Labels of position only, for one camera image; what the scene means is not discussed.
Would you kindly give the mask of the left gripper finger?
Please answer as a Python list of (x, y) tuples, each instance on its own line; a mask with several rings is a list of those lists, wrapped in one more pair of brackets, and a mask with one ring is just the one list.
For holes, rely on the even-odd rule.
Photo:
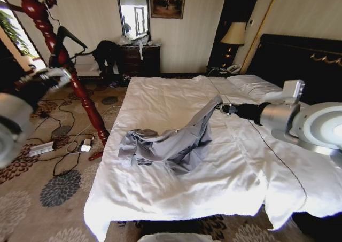
[(33, 75), (25, 75), (22, 76), (18, 80), (18, 84), (26, 84), (26, 83), (32, 83), (32, 82), (39, 82), (41, 79), (40, 75), (33, 74)]
[(55, 84), (51, 87), (51, 89), (59, 89), (68, 84), (71, 81), (71, 74), (65, 68), (51, 68), (49, 69), (49, 77), (51, 77)]

